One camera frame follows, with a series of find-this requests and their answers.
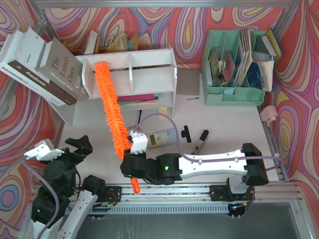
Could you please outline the orange microfiber duster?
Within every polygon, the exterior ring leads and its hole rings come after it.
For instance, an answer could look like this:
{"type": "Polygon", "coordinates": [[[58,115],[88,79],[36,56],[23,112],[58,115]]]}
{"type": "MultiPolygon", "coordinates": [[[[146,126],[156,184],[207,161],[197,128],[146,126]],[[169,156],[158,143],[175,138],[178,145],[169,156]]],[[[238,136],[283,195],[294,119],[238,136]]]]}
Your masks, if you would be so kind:
{"type": "Polygon", "coordinates": [[[100,93],[107,124],[112,133],[115,154],[124,160],[125,153],[131,149],[128,139],[129,133],[125,127],[121,108],[118,104],[109,65],[106,62],[99,62],[94,66],[95,80],[100,93]]]}

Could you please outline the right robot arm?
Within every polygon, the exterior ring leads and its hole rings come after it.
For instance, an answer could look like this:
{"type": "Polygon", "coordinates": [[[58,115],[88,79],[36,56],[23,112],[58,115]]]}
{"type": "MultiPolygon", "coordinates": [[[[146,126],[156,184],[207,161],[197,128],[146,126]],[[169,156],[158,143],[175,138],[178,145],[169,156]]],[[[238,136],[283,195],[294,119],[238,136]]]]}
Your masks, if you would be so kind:
{"type": "Polygon", "coordinates": [[[143,179],[153,185],[172,185],[176,181],[201,175],[228,174],[233,194],[245,193],[250,186],[269,183],[261,151],[251,143],[241,149],[211,155],[165,153],[150,159],[145,153],[125,152],[120,166],[125,177],[143,179]]]}

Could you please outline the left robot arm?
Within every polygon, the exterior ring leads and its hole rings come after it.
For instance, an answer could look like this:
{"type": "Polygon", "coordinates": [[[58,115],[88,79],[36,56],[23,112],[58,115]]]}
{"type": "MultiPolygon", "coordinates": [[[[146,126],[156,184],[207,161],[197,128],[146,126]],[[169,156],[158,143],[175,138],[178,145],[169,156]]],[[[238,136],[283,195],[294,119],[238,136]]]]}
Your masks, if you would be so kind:
{"type": "Polygon", "coordinates": [[[42,186],[32,203],[31,219],[34,237],[37,239],[74,239],[93,204],[106,195],[105,180],[90,175],[79,188],[76,205],[66,221],[63,221],[70,197],[77,190],[76,166],[93,152],[87,135],[79,139],[68,138],[68,147],[56,149],[49,139],[42,140],[25,153],[27,159],[36,158],[45,164],[42,186]]]}

